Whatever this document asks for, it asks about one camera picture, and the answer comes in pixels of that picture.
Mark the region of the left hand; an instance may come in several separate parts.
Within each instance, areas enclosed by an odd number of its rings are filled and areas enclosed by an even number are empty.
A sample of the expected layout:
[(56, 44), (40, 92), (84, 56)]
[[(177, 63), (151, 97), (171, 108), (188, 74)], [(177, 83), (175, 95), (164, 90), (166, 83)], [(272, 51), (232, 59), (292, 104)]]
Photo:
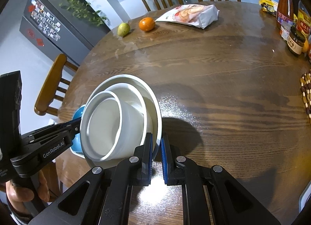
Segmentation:
[[(48, 202), (50, 199), (50, 193), (47, 186), (47, 180), (41, 170), (38, 173), (39, 187), (37, 189), (38, 196), (41, 200)], [(8, 181), (6, 184), (6, 195), (11, 204), (28, 202), (34, 199), (34, 192), (28, 188), (22, 188), (21, 186), (14, 186), (12, 181)]]

